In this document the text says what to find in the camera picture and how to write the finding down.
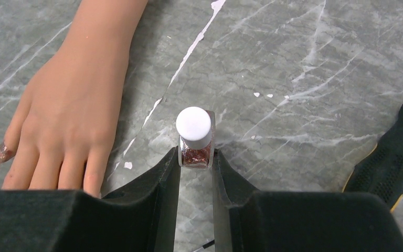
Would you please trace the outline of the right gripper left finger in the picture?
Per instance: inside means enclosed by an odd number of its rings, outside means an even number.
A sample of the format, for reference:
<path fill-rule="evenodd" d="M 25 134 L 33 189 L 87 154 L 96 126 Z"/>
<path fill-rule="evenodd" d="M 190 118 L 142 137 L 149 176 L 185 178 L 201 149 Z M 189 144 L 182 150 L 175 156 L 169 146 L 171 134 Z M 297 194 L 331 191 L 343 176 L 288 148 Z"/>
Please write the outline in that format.
<path fill-rule="evenodd" d="M 178 149 L 95 198 L 83 191 L 0 191 L 0 251 L 173 251 Z"/>

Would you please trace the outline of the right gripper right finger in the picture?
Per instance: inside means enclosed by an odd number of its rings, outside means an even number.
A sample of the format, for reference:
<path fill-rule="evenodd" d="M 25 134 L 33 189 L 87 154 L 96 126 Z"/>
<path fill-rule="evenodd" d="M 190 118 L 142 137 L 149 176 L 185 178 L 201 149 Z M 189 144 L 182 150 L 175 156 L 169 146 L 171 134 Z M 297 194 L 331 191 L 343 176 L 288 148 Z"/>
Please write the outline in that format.
<path fill-rule="evenodd" d="M 368 193 L 263 191 L 213 159 L 216 251 L 403 251 L 386 205 Z"/>

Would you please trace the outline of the glitter nail polish bottle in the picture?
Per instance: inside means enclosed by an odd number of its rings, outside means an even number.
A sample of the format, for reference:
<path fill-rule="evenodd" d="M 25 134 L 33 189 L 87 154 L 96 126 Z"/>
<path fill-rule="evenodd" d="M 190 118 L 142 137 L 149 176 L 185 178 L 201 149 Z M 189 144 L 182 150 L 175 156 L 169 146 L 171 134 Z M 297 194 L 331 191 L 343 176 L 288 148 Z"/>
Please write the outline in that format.
<path fill-rule="evenodd" d="M 188 169 L 210 169 L 215 149 L 215 113 L 200 107 L 187 107 L 176 118 L 179 134 L 178 161 Z"/>

